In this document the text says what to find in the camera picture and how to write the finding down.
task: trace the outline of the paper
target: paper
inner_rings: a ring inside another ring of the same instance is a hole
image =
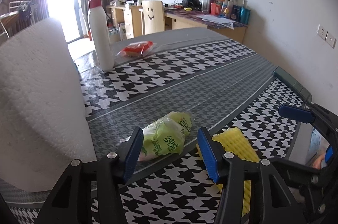
[[[220,24],[223,26],[226,26],[230,29],[234,29],[234,23],[232,20],[227,19],[227,18],[221,18],[213,15],[200,15],[197,16],[198,18],[202,18],[202,21],[207,21],[207,22],[212,22],[216,24]]]
[[[59,20],[43,19],[4,42],[0,67],[1,179],[45,191],[72,159],[96,160],[79,74]]]

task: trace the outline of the green plastic bag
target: green plastic bag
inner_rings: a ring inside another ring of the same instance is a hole
[[[172,111],[143,129],[143,147],[139,161],[160,155],[183,151],[185,137],[190,134],[192,116],[186,112]]]

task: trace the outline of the wooden chair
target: wooden chair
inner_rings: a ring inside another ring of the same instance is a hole
[[[144,14],[144,34],[166,30],[162,1],[142,1]]]

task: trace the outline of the person's hand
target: person's hand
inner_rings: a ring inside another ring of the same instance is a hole
[[[315,161],[314,163],[312,164],[312,167],[313,168],[316,168],[316,169],[320,169],[320,165],[322,163],[322,161],[325,160],[325,154],[322,154],[321,156],[319,156]]]

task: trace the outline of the yellow item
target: yellow item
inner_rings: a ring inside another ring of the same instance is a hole
[[[239,128],[229,128],[224,130],[220,134],[216,134],[212,137],[214,141],[218,141],[222,144],[223,148],[227,152],[236,154],[240,159],[258,162],[259,157],[255,150],[250,145],[249,141],[245,138]],[[196,145],[198,154],[200,157],[201,152],[199,146]],[[222,191],[223,184],[217,185],[219,191]],[[243,210],[242,216],[246,215],[250,211],[250,181],[244,181],[244,198],[243,198]]]

